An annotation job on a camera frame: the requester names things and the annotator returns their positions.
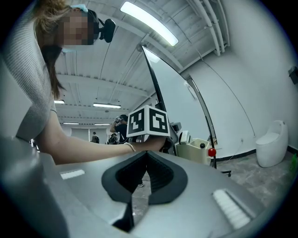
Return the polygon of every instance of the gray sweater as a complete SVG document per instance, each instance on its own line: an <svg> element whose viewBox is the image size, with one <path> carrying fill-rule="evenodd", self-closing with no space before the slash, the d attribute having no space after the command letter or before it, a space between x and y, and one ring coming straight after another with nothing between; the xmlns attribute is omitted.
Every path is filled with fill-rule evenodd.
<svg viewBox="0 0 298 238"><path fill-rule="evenodd" d="M45 127L50 111L56 111L46 63L37 43L31 5L15 23L1 54L10 73L32 101L17 137L29 141Z"/></svg>

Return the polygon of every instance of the gray floor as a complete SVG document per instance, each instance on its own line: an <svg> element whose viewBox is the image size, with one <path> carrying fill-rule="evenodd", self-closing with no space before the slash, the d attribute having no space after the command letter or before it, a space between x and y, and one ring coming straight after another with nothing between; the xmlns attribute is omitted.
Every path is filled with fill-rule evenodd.
<svg viewBox="0 0 298 238"><path fill-rule="evenodd" d="M262 168L257 164L256 154L223 161L217 164L220 171L232 170L231 179L252 192L265 206L269 206L285 195L291 182L289 173L292 154L287 152L284 160L271 168ZM148 197L151 194L149 175L143 177L144 187L137 187L133 194L132 206L135 224L142 219L148 209Z"/></svg>
<svg viewBox="0 0 298 238"><path fill-rule="evenodd" d="M293 154L287 152L276 166L262 168L256 154L223 161L217 164L220 171L232 170L231 179L253 193L265 206L283 197L291 183L290 165Z"/></svg>

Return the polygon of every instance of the black cap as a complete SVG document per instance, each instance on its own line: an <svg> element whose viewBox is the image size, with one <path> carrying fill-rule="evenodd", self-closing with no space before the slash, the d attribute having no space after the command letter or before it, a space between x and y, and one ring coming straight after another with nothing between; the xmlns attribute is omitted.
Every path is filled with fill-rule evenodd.
<svg viewBox="0 0 298 238"><path fill-rule="evenodd" d="M129 119L128 116L127 115L124 115L124 114L121 115L120 118L122 118L125 121L128 121L128 119Z"/></svg>

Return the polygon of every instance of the woman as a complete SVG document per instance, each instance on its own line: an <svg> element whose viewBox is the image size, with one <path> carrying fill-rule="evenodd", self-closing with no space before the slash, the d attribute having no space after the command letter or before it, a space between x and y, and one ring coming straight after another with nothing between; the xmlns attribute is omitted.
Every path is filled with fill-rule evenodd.
<svg viewBox="0 0 298 238"><path fill-rule="evenodd" d="M63 89L55 72L62 48L92 45L100 23L92 11L71 8L63 0L35 1L15 23L2 50L10 73L32 101L17 137L35 138L56 164L87 162L131 153L159 151L165 138L131 145L98 145L64 134L54 105Z"/></svg>

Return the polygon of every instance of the person in background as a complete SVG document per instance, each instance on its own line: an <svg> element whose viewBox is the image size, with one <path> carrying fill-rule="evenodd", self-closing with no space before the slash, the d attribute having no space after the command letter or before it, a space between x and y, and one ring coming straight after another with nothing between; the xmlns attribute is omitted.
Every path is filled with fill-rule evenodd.
<svg viewBox="0 0 298 238"><path fill-rule="evenodd" d="M37 150L36 141L34 139L30 140L30 144L32 144L33 148Z"/></svg>
<svg viewBox="0 0 298 238"><path fill-rule="evenodd" d="M93 132L91 142L99 144L99 138L98 138L96 132Z"/></svg>
<svg viewBox="0 0 298 238"><path fill-rule="evenodd" d="M128 139L126 137L127 120L127 115L121 115L120 117L116 117L115 121L111 126L110 132L118 132L120 135L119 144L124 144L125 142L128 142Z"/></svg>
<svg viewBox="0 0 298 238"><path fill-rule="evenodd" d="M113 133L111 135L111 138L108 140L109 145L117 145L117 137L116 137L116 133Z"/></svg>

